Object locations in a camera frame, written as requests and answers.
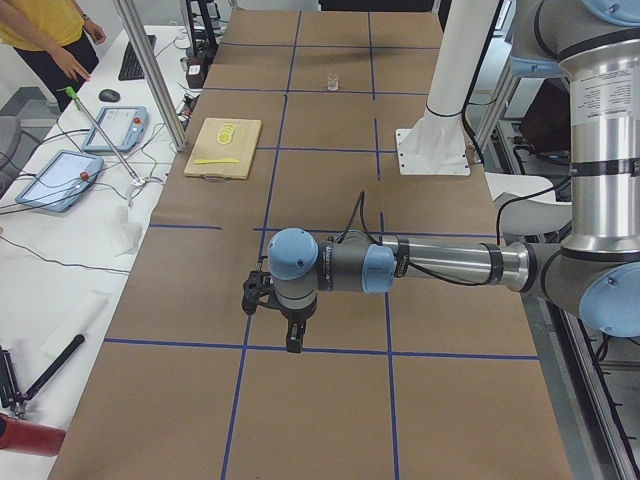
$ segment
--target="white desk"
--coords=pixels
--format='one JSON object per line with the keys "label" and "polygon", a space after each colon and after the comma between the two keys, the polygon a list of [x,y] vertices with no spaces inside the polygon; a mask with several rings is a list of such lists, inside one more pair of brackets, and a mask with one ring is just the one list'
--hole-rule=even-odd
{"label": "white desk", "polygon": [[[186,38],[177,27],[149,27],[148,33],[155,34],[155,52],[161,71],[165,76],[169,92],[177,106],[184,95],[181,85],[186,85],[179,59]],[[122,60],[122,52],[127,43],[122,32],[94,71],[92,79],[79,91],[80,99],[94,114],[103,105],[143,105],[149,111],[149,125],[142,143],[146,142],[154,130],[154,125],[162,124],[162,117],[155,105],[146,80],[119,82],[116,80]],[[98,100],[98,92],[103,88],[113,88],[120,92],[121,100],[116,104],[104,104]],[[60,117],[60,125],[65,131],[88,128],[89,121],[70,105]],[[54,127],[51,135],[60,133]],[[73,137],[79,145],[83,136]],[[64,137],[45,143],[29,161],[25,172],[36,173],[61,149],[74,150]],[[165,178],[174,157],[174,147],[166,131],[162,129],[157,137],[145,148],[157,161],[154,175]],[[104,156],[106,165],[117,164],[114,156]],[[142,153],[130,158],[138,175],[146,176],[154,167],[153,161]],[[131,177],[121,165],[104,171],[99,183],[113,186],[125,194]],[[65,214],[43,213],[29,210],[9,215],[4,212],[20,210],[23,207],[8,207],[14,203],[16,195],[25,187],[26,181],[18,179],[0,201],[0,227],[8,240],[29,247],[46,258],[65,263],[83,263],[92,266],[129,270],[135,254],[115,256],[118,250],[116,209],[125,206],[126,201],[108,187],[94,185]],[[162,186],[147,184],[135,198],[128,210],[129,221],[143,227],[143,235],[149,223]],[[46,369],[51,359],[44,355],[41,344],[47,339],[67,313],[73,309],[83,295],[90,291],[102,292],[109,297],[109,303],[101,314],[84,332],[86,341],[67,361],[38,396],[28,403],[27,419],[35,423],[67,429],[89,376],[93,362],[104,338],[118,299],[124,288],[125,275],[83,268],[61,267],[36,258],[31,253],[0,241],[0,344],[11,352],[16,376],[20,387],[26,390]],[[20,455],[0,451],[0,476],[8,474],[23,480],[47,478],[55,458]]]}

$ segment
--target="black keyboard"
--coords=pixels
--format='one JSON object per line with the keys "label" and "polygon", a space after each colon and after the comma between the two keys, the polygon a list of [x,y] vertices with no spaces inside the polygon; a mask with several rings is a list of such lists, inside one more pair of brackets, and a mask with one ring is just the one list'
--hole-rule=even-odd
{"label": "black keyboard", "polygon": [[[156,36],[147,35],[149,42],[151,43],[151,49],[156,45]],[[142,65],[136,57],[136,52],[133,50],[131,42],[127,43],[127,48],[124,49],[124,56],[122,57],[122,66],[120,67],[120,73],[118,74],[118,80],[140,80],[144,78],[144,72],[142,71]]]}

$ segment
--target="blue electronic device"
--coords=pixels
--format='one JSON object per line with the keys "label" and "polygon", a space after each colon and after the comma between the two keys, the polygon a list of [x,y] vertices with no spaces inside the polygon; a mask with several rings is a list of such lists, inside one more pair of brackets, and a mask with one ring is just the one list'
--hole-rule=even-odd
{"label": "blue electronic device", "polygon": [[102,158],[60,150],[16,197],[16,203],[64,212],[77,202],[102,171]]}
{"label": "blue electronic device", "polygon": [[[119,152],[130,151],[142,139],[149,121],[144,107],[102,107],[96,122]],[[82,145],[85,152],[109,153],[111,148],[95,127],[91,127]]]}

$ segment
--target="brown table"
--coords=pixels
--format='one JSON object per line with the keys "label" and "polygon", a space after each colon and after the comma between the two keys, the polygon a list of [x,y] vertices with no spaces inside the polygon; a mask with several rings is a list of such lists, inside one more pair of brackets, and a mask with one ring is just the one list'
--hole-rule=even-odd
{"label": "brown table", "polygon": [[185,178],[177,155],[51,478],[571,478],[517,294],[320,294],[302,355],[240,308],[274,232],[340,232],[361,190],[373,231],[490,241],[481,166],[398,171],[441,38],[430,14],[234,13],[187,137],[261,119],[250,177]]}

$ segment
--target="yellow shirt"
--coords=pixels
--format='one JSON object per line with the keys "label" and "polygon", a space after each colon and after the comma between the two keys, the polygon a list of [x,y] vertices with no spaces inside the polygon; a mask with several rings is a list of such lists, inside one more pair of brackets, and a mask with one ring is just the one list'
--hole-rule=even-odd
{"label": "yellow shirt", "polygon": [[[84,21],[73,2],[69,0],[4,1],[24,13],[38,30],[49,35],[58,45],[69,45],[78,40],[82,34]],[[21,50],[42,50],[11,30],[2,23],[2,19],[0,19],[0,39],[2,43]]]}

